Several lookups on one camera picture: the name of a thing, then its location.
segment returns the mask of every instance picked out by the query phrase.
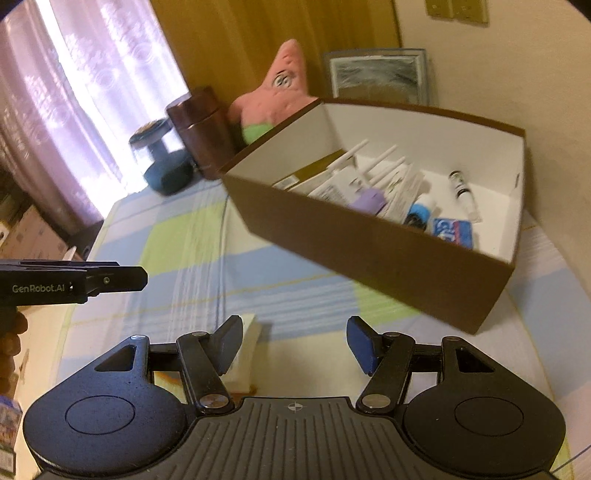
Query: blue packet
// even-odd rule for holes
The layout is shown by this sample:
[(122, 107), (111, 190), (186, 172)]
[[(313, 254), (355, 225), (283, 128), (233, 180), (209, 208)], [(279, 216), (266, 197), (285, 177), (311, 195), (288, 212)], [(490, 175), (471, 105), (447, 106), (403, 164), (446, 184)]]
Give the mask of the blue packet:
[(433, 219), (433, 235), (446, 242), (473, 248), (472, 224), (468, 220), (454, 220), (452, 218)]

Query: human hand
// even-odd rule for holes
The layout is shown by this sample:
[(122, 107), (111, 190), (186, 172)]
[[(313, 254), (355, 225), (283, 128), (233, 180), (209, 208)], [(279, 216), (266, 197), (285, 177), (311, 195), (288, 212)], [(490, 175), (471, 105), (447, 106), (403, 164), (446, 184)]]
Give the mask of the human hand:
[(20, 334), (28, 328), (27, 318), (17, 312), (12, 329), (0, 337), (0, 394), (10, 390), (10, 375), (14, 372), (14, 356), (21, 352)]

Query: starfish plush toy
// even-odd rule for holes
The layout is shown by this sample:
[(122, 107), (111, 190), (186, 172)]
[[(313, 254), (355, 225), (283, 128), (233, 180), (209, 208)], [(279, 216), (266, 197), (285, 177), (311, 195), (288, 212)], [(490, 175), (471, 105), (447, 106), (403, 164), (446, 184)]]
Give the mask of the starfish plush toy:
[(296, 40), (286, 41), (277, 52), (262, 85), (231, 104), (228, 118), (240, 122), (247, 144), (316, 100), (308, 95), (306, 61)]

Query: brown canister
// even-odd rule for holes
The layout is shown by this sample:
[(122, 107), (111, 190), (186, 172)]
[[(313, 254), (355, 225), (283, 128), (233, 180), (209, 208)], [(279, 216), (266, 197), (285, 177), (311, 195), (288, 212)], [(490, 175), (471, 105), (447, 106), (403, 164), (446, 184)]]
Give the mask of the brown canister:
[(236, 153), (226, 116), (210, 86), (198, 87), (166, 107), (178, 135), (208, 180), (219, 178)]

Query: wall switch plate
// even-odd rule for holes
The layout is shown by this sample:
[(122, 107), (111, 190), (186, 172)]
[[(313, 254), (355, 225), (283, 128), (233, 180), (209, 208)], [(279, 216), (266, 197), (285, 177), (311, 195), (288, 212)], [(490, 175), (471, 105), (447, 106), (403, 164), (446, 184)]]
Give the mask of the wall switch plate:
[(452, 0), (453, 16), (473, 23), (488, 23), (486, 0)]
[(425, 6), (430, 17), (453, 18), (450, 0), (425, 0)]

